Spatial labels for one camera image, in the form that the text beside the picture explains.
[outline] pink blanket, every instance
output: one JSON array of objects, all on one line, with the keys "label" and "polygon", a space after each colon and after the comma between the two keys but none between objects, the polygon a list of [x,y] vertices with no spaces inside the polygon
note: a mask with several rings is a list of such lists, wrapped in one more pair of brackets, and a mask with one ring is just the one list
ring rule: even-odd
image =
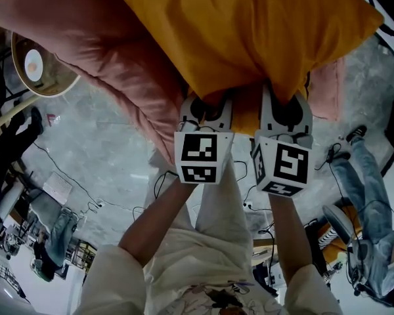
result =
[{"label": "pink blanket", "polygon": [[344,57],[311,72],[308,103],[314,116],[334,121],[339,119],[344,79]]}]

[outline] concrete floor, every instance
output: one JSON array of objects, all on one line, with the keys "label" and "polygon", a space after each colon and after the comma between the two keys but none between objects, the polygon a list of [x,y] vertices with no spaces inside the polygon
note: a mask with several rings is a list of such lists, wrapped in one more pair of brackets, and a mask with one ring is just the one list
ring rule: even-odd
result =
[{"label": "concrete floor", "polygon": [[[17,88],[17,76],[12,72],[11,62],[7,62],[6,69],[8,85]],[[361,123],[368,126],[367,146],[383,166],[393,152],[383,134],[393,100],[394,56],[384,54],[373,37],[347,57],[341,120],[314,120],[316,166],[324,161],[331,144],[342,142],[344,136]],[[87,219],[77,235],[95,246],[116,243],[133,222],[133,208],[143,206],[148,182],[156,174],[148,165],[152,144],[129,123],[105,92],[83,80],[64,96],[40,100],[36,105],[44,119],[47,114],[56,116],[51,126],[46,123],[44,134],[36,141],[38,146],[46,148],[58,166],[88,190],[94,200],[107,202],[96,214],[86,213]],[[248,138],[236,136],[233,158],[248,164],[248,176],[239,182],[242,197],[255,183],[249,152]],[[53,171],[60,173],[46,153],[35,146],[26,151],[23,161],[28,171],[33,171],[32,178],[39,186]],[[244,166],[236,163],[237,178],[243,175]],[[85,211],[91,199],[75,182],[62,176],[73,186],[67,206],[78,213]],[[197,189],[187,202],[192,221],[196,220],[201,192],[201,188]],[[305,223],[321,216],[321,207],[338,198],[336,182],[329,168],[323,167],[316,172],[310,188],[295,199],[295,204]],[[254,209],[269,206],[267,196],[256,190],[250,192],[248,203]],[[246,210],[246,213],[254,235],[271,221],[268,211]]]}]

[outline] person's leg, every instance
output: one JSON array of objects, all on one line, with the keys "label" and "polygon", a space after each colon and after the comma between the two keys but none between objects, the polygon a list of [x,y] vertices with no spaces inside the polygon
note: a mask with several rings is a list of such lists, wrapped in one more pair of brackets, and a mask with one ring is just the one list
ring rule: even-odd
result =
[{"label": "person's leg", "polygon": [[10,164],[20,159],[22,157],[22,154],[37,139],[38,135],[42,134],[42,118],[37,108],[32,108],[31,118],[32,122],[28,126],[28,128],[25,131],[19,133],[18,135],[14,134],[17,132],[20,125],[17,126],[15,124],[12,126],[12,122],[9,125],[7,130],[10,129],[10,133],[12,133],[12,135],[7,135],[5,139],[0,142],[0,159],[3,161],[3,163]]},{"label": "person's leg", "polygon": [[55,222],[53,229],[51,230],[51,234],[49,239],[45,242],[45,250],[47,251],[48,256],[54,261],[55,264],[59,265],[64,261],[61,256],[60,250],[60,239],[70,222],[72,217],[72,212],[68,209],[63,208],[60,212],[60,215]]},{"label": "person's leg", "polygon": [[361,136],[352,139],[353,157],[362,169],[365,187],[364,219],[367,234],[377,243],[393,231],[392,211],[387,191],[374,156],[366,149]]},{"label": "person's leg", "polygon": [[64,262],[66,258],[66,252],[68,248],[68,244],[72,239],[73,233],[76,231],[77,223],[79,222],[79,217],[73,214],[70,217],[69,222],[67,223],[63,233],[60,236],[59,247],[58,247],[58,254],[60,257],[61,262]]},{"label": "person's leg", "polygon": [[355,206],[359,213],[359,218],[365,206],[364,186],[350,164],[349,160],[344,157],[336,157],[330,164],[331,170],[338,180],[338,184],[347,194],[350,202]]},{"label": "person's leg", "polygon": [[205,184],[196,230],[245,247],[252,242],[232,159],[228,161],[218,185]]},{"label": "person's leg", "polygon": [[3,133],[0,136],[0,154],[3,150],[6,150],[9,148],[9,144],[13,143],[13,138],[16,135],[16,132],[18,131],[19,127],[23,125],[25,122],[24,116],[22,112],[16,114],[12,120],[9,126],[3,131]]}]

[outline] blue jeans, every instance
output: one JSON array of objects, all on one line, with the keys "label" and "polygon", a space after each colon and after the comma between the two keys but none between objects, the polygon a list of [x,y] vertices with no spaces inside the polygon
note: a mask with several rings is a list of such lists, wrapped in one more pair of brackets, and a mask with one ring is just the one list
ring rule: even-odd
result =
[{"label": "blue jeans", "polygon": [[66,258],[70,239],[76,229],[77,219],[69,211],[61,211],[55,222],[51,235],[45,242],[45,250],[54,263],[61,267]]},{"label": "blue jeans", "polygon": [[370,268],[368,283],[382,297],[394,288],[394,267],[389,271],[394,245],[392,211],[383,178],[374,156],[366,149],[363,138],[352,142],[352,158],[361,167],[364,185],[348,160],[333,160],[331,168],[338,182],[359,214],[362,238],[371,241],[373,257],[364,262]]}]

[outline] wire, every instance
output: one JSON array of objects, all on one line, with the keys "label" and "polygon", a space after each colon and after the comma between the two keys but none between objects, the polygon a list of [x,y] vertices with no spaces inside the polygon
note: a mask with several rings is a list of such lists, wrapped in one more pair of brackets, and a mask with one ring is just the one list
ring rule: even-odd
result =
[{"label": "wire", "polygon": [[276,135],[271,135],[271,136],[269,136],[269,138],[276,137],[276,140],[278,140],[282,135],[287,135],[288,137],[291,137],[292,140],[294,139],[292,135],[287,134],[287,133],[280,133],[280,134],[276,134]]},{"label": "wire", "polygon": [[[48,153],[48,151],[46,150],[46,149],[44,149],[44,148],[42,148],[42,147],[39,147],[36,143],[33,143],[37,148],[39,148],[40,150],[42,150],[42,151],[44,151],[46,154],[47,154],[47,156],[49,157],[49,159],[54,163],[54,165],[55,165],[55,167],[61,172],[61,173],[63,173],[64,175],[66,175],[70,180],[72,180],[73,182],[75,182],[88,196],[89,196],[89,198],[93,201],[93,203],[92,202],[88,202],[88,204],[87,204],[87,210],[85,211],[85,212],[83,212],[82,210],[80,211],[81,213],[83,213],[83,214],[86,214],[88,211],[92,211],[93,213],[98,213],[98,211],[97,210],[95,210],[95,209],[99,209],[99,208],[101,208],[101,206],[100,206],[100,204],[96,201],[96,199],[94,199],[91,195],[90,195],[90,193],[78,182],[78,181],[76,181],[74,178],[72,178],[71,176],[69,176],[67,173],[65,173],[58,165],[57,165],[57,163],[56,163],[56,161],[54,161],[54,159],[50,156],[50,154]],[[117,204],[114,204],[114,203],[111,203],[111,202],[109,202],[109,201],[105,201],[104,199],[101,199],[104,203],[106,203],[106,204],[108,204],[108,205],[111,205],[111,206],[113,206],[113,207],[118,207],[118,208],[120,208],[120,209],[123,209],[123,210],[126,210],[126,211],[133,211],[133,210],[131,210],[131,209],[129,209],[129,208],[127,208],[127,207],[123,207],[122,205],[117,205]]]},{"label": "wire", "polygon": [[243,177],[240,177],[237,182],[241,181],[242,179],[246,178],[248,175],[248,165],[245,161],[234,161],[234,163],[243,163],[245,165],[245,175]]},{"label": "wire", "polygon": [[307,226],[311,226],[312,224],[317,223],[317,222],[318,222],[318,219],[314,218],[311,222],[308,222],[307,224],[305,224],[303,226],[303,228],[306,228]]},{"label": "wire", "polygon": [[341,192],[341,188],[340,188],[339,182],[337,181],[337,177],[335,176],[335,174],[334,174],[334,172],[333,172],[333,169],[331,168],[331,163],[329,163],[328,165],[330,166],[331,174],[333,174],[334,180],[336,180],[337,187],[339,188],[341,200],[344,200],[344,197],[343,197],[343,194],[342,194],[342,192]]},{"label": "wire", "polygon": [[270,265],[269,265],[269,285],[270,285],[270,287],[273,288],[273,283],[271,281],[271,264],[273,262],[273,256],[274,256],[274,237],[273,237],[273,235],[271,234],[270,231],[266,230],[266,233],[268,233],[270,235],[270,237],[271,237],[271,239],[273,241],[273,249],[271,251],[271,259],[270,259]]},{"label": "wire", "polygon": [[271,211],[271,209],[253,209],[251,204],[248,204],[248,209],[252,211]]},{"label": "wire", "polygon": [[274,221],[273,221],[273,223],[271,223],[270,225],[268,225],[268,227],[266,227],[266,228],[264,228],[264,229],[261,229],[261,230],[258,232],[258,234],[266,234],[266,233],[273,227],[273,225],[274,225]]},{"label": "wire", "polygon": [[144,207],[134,207],[134,208],[133,208],[133,220],[134,220],[134,221],[136,221],[136,218],[135,218],[135,216],[134,216],[135,209],[142,209],[143,211],[146,210]]},{"label": "wire", "polygon": [[93,201],[93,203],[95,203],[96,205],[99,205],[99,204],[97,203],[97,201],[95,201],[95,200],[93,199],[93,197],[89,194],[89,192],[88,192],[86,189],[84,189],[84,187],[82,187],[82,185],[81,185],[78,181],[76,181],[74,178],[68,176],[67,173],[65,173],[64,171],[61,170],[61,168],[56,164],[56,162],[54,161],[54,159],[50,156],[50,154],[48,153],[48,151],[46,151],[46,150],[45,150],[44,148],[42,148],[42,147],[39,147],[36,143],[33,143],[33,144],[34,144],[35,146],[37,146],[37,148],[39,148],[40,150],[44,151],[44,152],[48,155],[48,157],[50,158],[50,160],[54,163],[55,167],[56,167],[61,173],[65,174],[70,180],[72,180],[73,182],[75,182],[81,189],[83,189],[83,191],[89,196],[89,198]]},{"label": "wire", "polygon": [[92,203],[92,202],[87,202],[87,210],[86,211],[80,211],[80,213],[83,213],[83,215],[86,215],[86,213],[88,212],[88,211],[92,211],[93,213],[98,213],[98,210],[97,209],[99,209],[99,206],[98,205],[95,205],[94,203]]},{"label": "wire", "polygon": [[[334,150],[334,146],[339,146],[338,150]],[[340,152],[341,150],[341,144],[340,143],[335,143],[333,146],[331,146],[331,148],[328,150],[328,155],[326,157],[326,159],[324,160],[324,162],[322,163],[322,165],[319,168],[314,168],[314,170],[319,171],[321,170],[322,167],[324,167],[324,165],[326,164],[326,162],[328,161],[329,156],[334,157],[334,155],[336,155],[338,152]]]},{"label": "wire", "polygon": [[[165,182],[165,179],[166,179],[166,175],[167,175],[167,174],[171,174],[171,175],[174,175],[174,176],[178,176],[178,174],[174,173],[173,171],[166,171],[164,174],[161,174],[161,175],[158,177],[158,179],[156,180],[156,182],[155,182],[155,187],[153,187],[153,194],[154,194],[154,196],[155,196],[155,199],[159,197],[160,190],[162,189],[162,186],[164,185],[164,182]],[[164,179],[162,180],[162,183],[160,184],[158,193],[156,193],[156,186],[158,185],[158,182],[159,182],[159,180],[160,180],[162,177],[164,177]]]},{"label": "wire", "polygon": [[219,131],[215,130],[213,127],[210,127],[210,126],[200,126],[198,128],[199,131],[201,131],[202,129],[211,129],[213,132],[219,132]]},{"label": "wire", "polygon": [[255,188],[256,186],[257,186],[257,185],[254,184],[250,189],[248,189],[247,196],[245,196],[244,201],[242,202],[242,205],[243,205],[244,207],[247,206],[247,204],[246,204],[245,202],[246,202],[246,200],[248,199],[248,195],[250,194],[250,191],[251,191],[253,188]]}]

